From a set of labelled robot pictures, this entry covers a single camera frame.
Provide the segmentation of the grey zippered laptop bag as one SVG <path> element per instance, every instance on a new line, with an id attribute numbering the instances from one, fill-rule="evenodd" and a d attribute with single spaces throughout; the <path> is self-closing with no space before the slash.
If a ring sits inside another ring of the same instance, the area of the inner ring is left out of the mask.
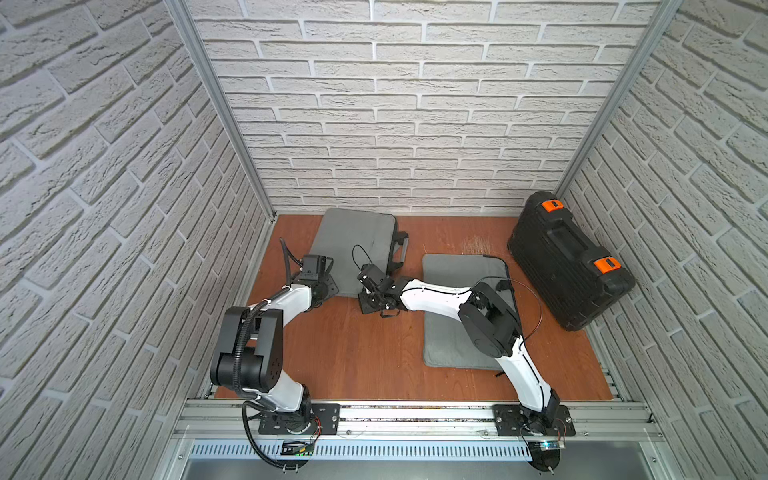
<path id="1" fill-rule="evenodd" d="M 367 263 L 392 275 L 405 259 L 409 235 L 392 214 L 344 208 L 328 209 L 309 250 L 334 260 L 331 276 L 338 296 L 353 298 L 363 289 L 357 280 Z"/>

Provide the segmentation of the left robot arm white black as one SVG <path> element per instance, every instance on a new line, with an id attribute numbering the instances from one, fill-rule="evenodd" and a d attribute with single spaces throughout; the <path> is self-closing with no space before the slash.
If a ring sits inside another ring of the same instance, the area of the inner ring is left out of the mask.
<path id="1" fill-rule="evenodd" d="M 299 277 L 258 304 L 227 309 L 211 358 L 211 382 L 252 401 L 290 433 L 314 427 L 308 388 L 283 370 L 284 326 L 337 293 L 329 274 Z"/>

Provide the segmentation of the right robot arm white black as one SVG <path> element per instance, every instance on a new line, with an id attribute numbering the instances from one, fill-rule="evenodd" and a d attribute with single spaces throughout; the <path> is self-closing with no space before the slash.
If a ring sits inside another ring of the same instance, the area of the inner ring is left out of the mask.
<path id="1" fill-rule="evenodd" d="M 358 281 L 363 287 L 358 300 L 365 314 L 423 311 L 459 322 L 471 344 L 495 359 L 513 385 L 521 427 L 535 435 L 546 435 L 555 427 L 560 399 L 527 352 L 519 315 L 494 287 L 482 281 L 471 287 L 448 287 L 378 273 L 361 273 Z"/>

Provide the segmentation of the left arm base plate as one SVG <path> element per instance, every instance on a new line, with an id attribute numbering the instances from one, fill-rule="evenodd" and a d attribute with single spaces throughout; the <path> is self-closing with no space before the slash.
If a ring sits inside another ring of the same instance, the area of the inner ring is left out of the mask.
<path id="1" fill-rule="evenodd" d="M 335 435 L 338 431 L 341 405 L 316 403 L 303 405 L 296 412 L 270 412 L 261 416 L 260 435 Z"/>

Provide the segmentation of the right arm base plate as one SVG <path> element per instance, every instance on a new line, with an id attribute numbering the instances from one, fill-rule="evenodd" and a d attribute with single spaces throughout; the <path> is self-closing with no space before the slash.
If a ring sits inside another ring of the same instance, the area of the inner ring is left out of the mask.
<path id="1" fill-rule="evenodd" d="M 495 404 L 491 410 L 500 437 L 576 435 L 570 411 L 562 404 L 549 413 L 535 412 L 520 404 Z"/>

